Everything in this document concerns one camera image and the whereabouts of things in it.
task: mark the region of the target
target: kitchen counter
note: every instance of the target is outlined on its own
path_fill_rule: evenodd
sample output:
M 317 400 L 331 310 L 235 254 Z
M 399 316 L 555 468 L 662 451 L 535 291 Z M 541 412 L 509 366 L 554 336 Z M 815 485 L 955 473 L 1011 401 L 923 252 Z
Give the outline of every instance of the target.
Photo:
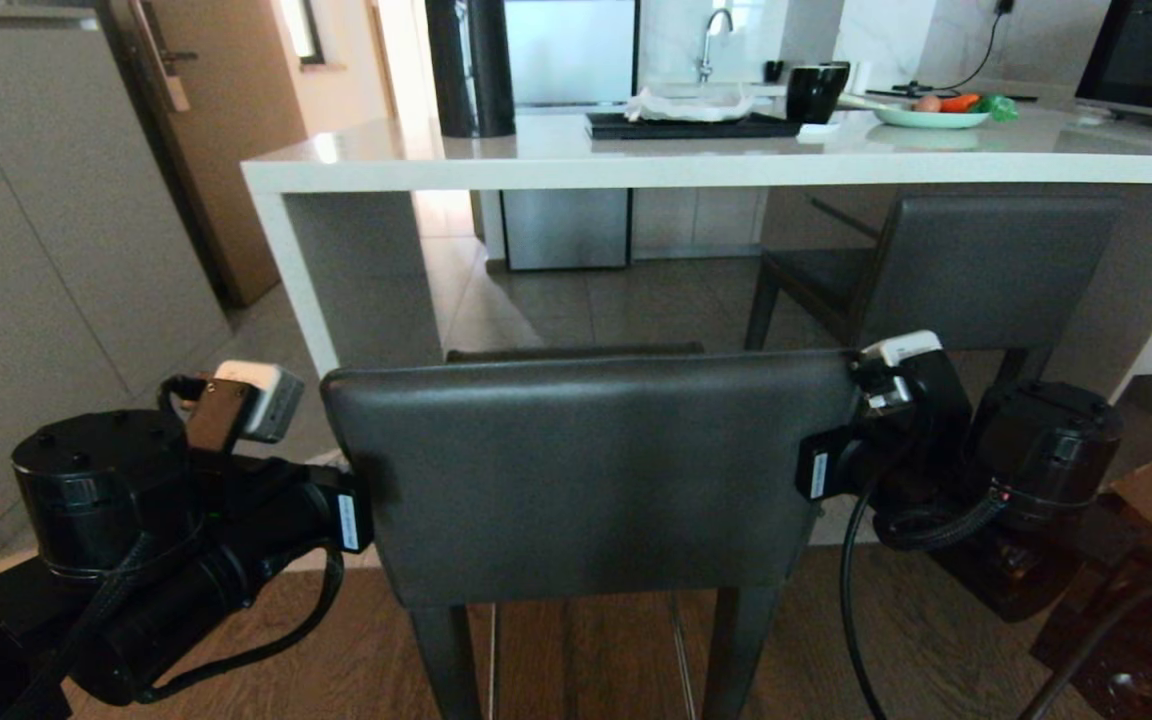
M 243 173 L 320 374 L 442 359 L 408 191 L 1111 185 L 1098 191 L 1124 196 L 1128 210 L 1048 377 L 1115 397 L 1134 374 L 1152 372 L 1152 122 L 1021 113 L 1011 123 L 924 131 L 847 111 L 833 132 L 768 141 L 594 142 L 584 115 L 520 115 L 516 136 L 463 141 L 379 120 L 248 160 Z M 485 204 L 493 258 L 502 256 L 492 241 L 500 222 L 499 206 Z
M 958 131 L 896 128 L 869 111 L 838 113 L 823 135 L 767 141 L 591 141 L 584 115 L 521 115 L 517 135 L 439 136 L 396 120 L 326 132 L 243 162 L 267 192 L 1075 182 L 1152 183 L 1152 126 L 1082 127 L 1075 115 L 1023 108 L 1010 123 Z M 956 152 L 972 159 L 930 161 Z

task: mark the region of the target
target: label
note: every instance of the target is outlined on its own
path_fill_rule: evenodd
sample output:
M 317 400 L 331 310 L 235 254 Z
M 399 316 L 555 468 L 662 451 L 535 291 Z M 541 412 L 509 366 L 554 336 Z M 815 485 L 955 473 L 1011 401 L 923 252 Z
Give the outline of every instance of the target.
M 340 543 L 346 550 L 358 552 L 358 521 L 353 516 L 353 497 L 338 495 L 340 509 Z
M 827 452 L 817 452 L 817 455 L 812 458 L 812 497 L 808 500 L 814 500 L 824 495 L 824 473 L 828 469 L 829 454 Z

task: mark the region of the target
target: chair back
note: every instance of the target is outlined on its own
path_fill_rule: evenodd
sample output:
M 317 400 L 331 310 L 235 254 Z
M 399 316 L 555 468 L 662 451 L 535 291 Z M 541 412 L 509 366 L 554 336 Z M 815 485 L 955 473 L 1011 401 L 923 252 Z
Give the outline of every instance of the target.
M 403 606 L 780 588 L 814 524 L 799 441 L 841 351 L 346 370 L 323 382 Z
M 933 328 L 952 350 L 1054 346 L 1111 241 L 1116 197 L 893 202 L 849 309 L 857 346 Z

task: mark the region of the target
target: faucet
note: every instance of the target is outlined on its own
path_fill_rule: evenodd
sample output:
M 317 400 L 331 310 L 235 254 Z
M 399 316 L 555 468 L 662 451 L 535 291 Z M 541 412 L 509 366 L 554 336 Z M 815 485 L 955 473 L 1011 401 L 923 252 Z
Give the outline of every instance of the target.
M 708 38 L 714 36 L 714 18 L 727 18 L 727 32 L 735 32 L 735 26 L 732 25 L 732 14 L 727 8 L 719 8 L 714 10 L 714 14 L 708 15 L 707 22 L 705 22 L 705 51 L 700 55 L 700 85 L 708 82 L 708 76 L 714 74 L 714 67 L 708 62 Z M 722 23 L 718 23 L 719 28 L 722 28 Z

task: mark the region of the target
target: door handle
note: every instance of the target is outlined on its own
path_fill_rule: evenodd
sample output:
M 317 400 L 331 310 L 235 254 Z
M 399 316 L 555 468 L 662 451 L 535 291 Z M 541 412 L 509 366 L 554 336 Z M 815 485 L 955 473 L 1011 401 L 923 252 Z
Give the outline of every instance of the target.
M 128 0 L 131 6 L 132 20 L 136 23 L 136 35 L 141 38 L 141 45 L 145 47 L 145 66 L 150 74 L 150 85 L 166 108 L 173 113 L 184 113 L 189 109 L 189 96 L 184 92 L 184 85 L 180 82 L 176 63 L 185 60 L 197 60 L 197 53 L 188 51 L 172 51 L 165 47 L 162 40 L 162 29 L 159 26 L 159 18 L 154 14 L 154 5 L 150 0 Z

